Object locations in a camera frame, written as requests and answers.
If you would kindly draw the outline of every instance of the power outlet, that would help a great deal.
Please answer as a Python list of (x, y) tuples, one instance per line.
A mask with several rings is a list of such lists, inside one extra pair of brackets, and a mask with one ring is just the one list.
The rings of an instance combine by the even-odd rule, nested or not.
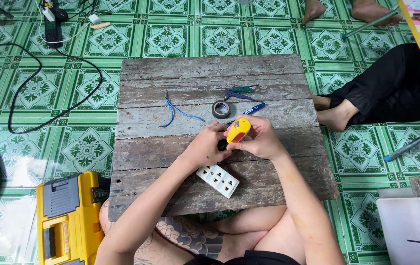
[(219, 165), (201, 167), (197, 171), (197, 176), (201, 177), (201, 179), (228, 199), (239, 184), (239, 180), (231, 176)]

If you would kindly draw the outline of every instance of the yellow plug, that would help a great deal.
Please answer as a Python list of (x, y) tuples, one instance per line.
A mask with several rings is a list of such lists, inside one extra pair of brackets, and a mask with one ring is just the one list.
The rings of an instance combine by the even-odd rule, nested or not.
[(248, 134), (250, 129), (251, 123), (249, 123), (248, 119), (239, 118), (234, 122), (233, 126), (231, 126), (228, 136), (226, 137), (226, 141), (228, 143), (239, 142), (245, 135)]

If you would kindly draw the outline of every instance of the weathered wood plank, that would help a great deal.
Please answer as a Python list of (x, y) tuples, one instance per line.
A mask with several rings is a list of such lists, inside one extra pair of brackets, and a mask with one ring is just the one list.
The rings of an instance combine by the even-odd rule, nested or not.
[[(326, 154), (319, 127), (276, 129), (275, 133), (292, 157)], [(195, 138), (192, 135), (135, 138), (115, 141), (113, 170), (167, 167)], [(224, 162), (262, 160), (249, 152), (234, 150)]]
[(304, 74), (299, 54), (193, 58), (126, 59), (120, 82), (244, 75)]
[[(237, 114), (256, 104), (256, 102), (232, 103), (230, 117), (219, 122), (234, 120)], [(211, 104), (178, 107), (184, 113), (199, 116), (206, 122), (175, 113), (174, 120), (168, 127), (158, 128), (170, 120), (171, 111), (168, 107), (121, 108), (118, 110), (115, 139), (196, 134), (210, 121), (216, 120), (211, 113)], [(270, 101), (266, 103), (265, 108), (257, 111), (255, 116), (268, 118), (274, 128), (319, 126), (311, 99)]]
[[(339, 197), (328, 156), (293, 158), (307, 183), (320, 200)], [(285, 203), (277, 173), (269, 160), (221, 164), (240, 184), (230, 199), (196, 175), (188, 177), (176, 191), (162, 216), (243, 209)], [(128, 206), (166, 168), (114, 171), (112, 174), (109, 220), (117, 221)]]
[[(223, 97), (224, 90), (235, 85), (260, 84), (254, 93), (246, 95), (264, 102), (282, 99), (311, 99), (304, 74), (258, 75), (211, 77), (192, 79), (161, 79), (121, 81), (118, 108), (142, 106), (166, 106), (164, 90), (174, 105), (196, 105), (209, 103), (208, 99)], [(247, 102), (247, 99), (231, 98), (232, 102)]]

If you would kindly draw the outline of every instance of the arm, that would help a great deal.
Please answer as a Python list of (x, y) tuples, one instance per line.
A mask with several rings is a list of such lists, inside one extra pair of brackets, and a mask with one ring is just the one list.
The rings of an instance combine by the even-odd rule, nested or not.
[(327, 212), (278, 140), (271, 122), (251, 115), (239, 115), (237, 118), (249, 120), (252, 128), (248, 135), (253, 140), (229, 144), (227, 149), (246, 150), (272, 161), (287, 208), (303, 239), (307, 264), (344, 265), (345, 260)]
[(133, 260), (136, 250), (152, 233), (172, 195), (196, 169), (210, 166), (231, 155), (218, 151), (217, 143), (225, 136), (225, 124), (213, 121), (189, 147), (117, 220), (102, 240), (95, 264), (121, 265)]

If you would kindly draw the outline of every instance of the person's foot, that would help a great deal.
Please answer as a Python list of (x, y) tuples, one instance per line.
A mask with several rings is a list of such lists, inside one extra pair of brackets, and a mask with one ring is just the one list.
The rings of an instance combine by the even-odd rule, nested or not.
[[(383, 15), (388, 14), (389, 10), (380, 6), (375, 0), (354, 0), (352, 3), (352, 17), (365, 22), (371, 22)], [(400, 15), (394, 15), (384, 21), (380, 21), (375, 26), (389, 27), (398, 24), (403, 18)]]
[(239, 235), (224, 234), (221, 251), (216, 259), (225, 263), (230, 259), (244, 256), (244, 252), (246, 250), (253, 250), (268, 232), (249, 232)]
[(335, 132), (342, 132), (349, 120), (357, 113), (359, 113), (358, 108), (344, 99), (337, 107), (317, 111), (316, 116), (320, 124), (326, 125)]
[(311, 93), (311, 96), (313, 97), (313, 103), (314, 103), (314, 109), (315, 110), (321, 111), (321, 110), (329, 109), (329, 105), (331, 103), (331, 98), (313, 95), (313, 93)]
[(319, 17), (324, 14), (326, 7), (319, 2), (319, 0), (306, 0), (305, 2), (305, 16), (301, 21), (302, 25), (305, 25), (308, 21), (315, 17)]

